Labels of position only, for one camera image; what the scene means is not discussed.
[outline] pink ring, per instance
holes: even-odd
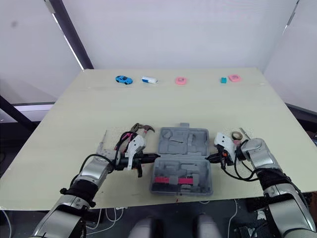
[[[187,83],[187,78],[185,77],[177,77],[175,79],[175,83],[178,85],[185,85]]]
[[[241,77],[238,74],[229,75],[229,79],[232,82],[240,82],[241,81]]]

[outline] blue toy car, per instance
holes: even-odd
[[[131,78],[128,78],[126,76],[123,76],[123,75],[120,75],[120,76],[117,76],[115,78],[115,80],[118,82],[118,83],[124,83],[124,84],[131,84],[133,83],[133,80]]]

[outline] tool case lid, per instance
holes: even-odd
[[[190,128],[189,123],[180,127],[162,127],[158,153],[161,158],[204,159],[209,155],[209,132],[203,128]]]

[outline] white wall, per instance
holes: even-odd
[[[264,75],[285,102],[317,112],[316,0],[300,0]]]
[[[0,94],[56,101],[80,67],[42,0],[0,1]]]
[[[64,0],[95,68],[263,70],[297,0]]]

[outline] gray tray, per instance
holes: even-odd
[[[207,129],[162,127],[150,191],[165,195],[211,195],[209,132]]]

